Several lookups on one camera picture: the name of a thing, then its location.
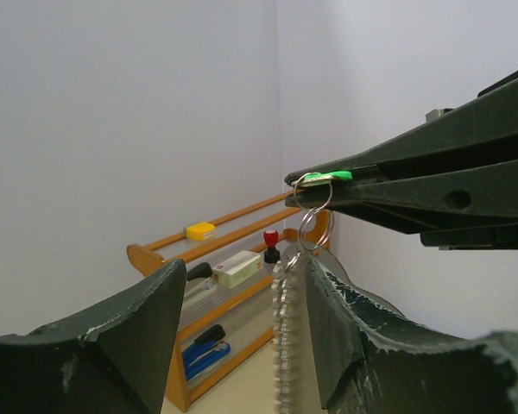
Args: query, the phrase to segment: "white wall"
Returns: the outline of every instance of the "white wall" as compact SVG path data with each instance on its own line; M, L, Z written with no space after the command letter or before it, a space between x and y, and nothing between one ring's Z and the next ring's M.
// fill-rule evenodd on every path
M275 24L274 0L0 2L0 335L280 191Z
M277 6L284 173L386 141L518 69L518 0ZM518 252L440 252L347 216L337 246L358 285L413 320L465 337L518 329Z

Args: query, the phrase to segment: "blue stapler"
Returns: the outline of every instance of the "blue stapler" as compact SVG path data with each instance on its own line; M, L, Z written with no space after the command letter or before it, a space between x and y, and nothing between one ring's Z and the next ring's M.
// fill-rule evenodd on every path
M231 345L223 342L225 336L221 325L213 325L198 336L192 345L182 351L186 380L189 381L202 373L231 351Z

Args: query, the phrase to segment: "knife handle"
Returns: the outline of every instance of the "knife handle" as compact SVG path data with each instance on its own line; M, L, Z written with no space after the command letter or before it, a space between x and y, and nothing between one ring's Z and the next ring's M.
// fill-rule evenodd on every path
M207 262L199 263L196 267L193 267L188 271L186 281L194 279L207 279L213 275L211 265Z

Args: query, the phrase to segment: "green key tag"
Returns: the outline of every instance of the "green key tag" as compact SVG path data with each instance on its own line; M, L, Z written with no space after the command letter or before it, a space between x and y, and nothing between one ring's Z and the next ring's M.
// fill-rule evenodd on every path
M332 172L315 172L307 175L300 183L300 187L313 187L315 185L324 185L332 181L351 181L353 176L351 171L332 171Z

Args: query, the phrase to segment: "keychain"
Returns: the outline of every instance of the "keychain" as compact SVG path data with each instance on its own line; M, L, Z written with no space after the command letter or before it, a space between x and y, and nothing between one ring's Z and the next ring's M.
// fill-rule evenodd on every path
M315 185L329 184L332 181L351 181L352 178L351 171L308 172L297 181L294 181L291 186L293 188L298 186L313 187Z
M317 172L307 173L295 182L294 195L301 184L308 177L317 178ZM329 223L325 233L316 243L306 241L306 229L309 223L319 214L332 200L332 180L325 180L321 184L330 186L330 195L326 202L320 207L310 209L303 217L298 231L298 248L290 246L286 249L273 271L273 313L275 333L275 412L279 414L300 414L303 410L300 407L301 393L301 314L303 298L305 297L305 265L311 259L311 253L323 246L334 227L334 214L329 211Z

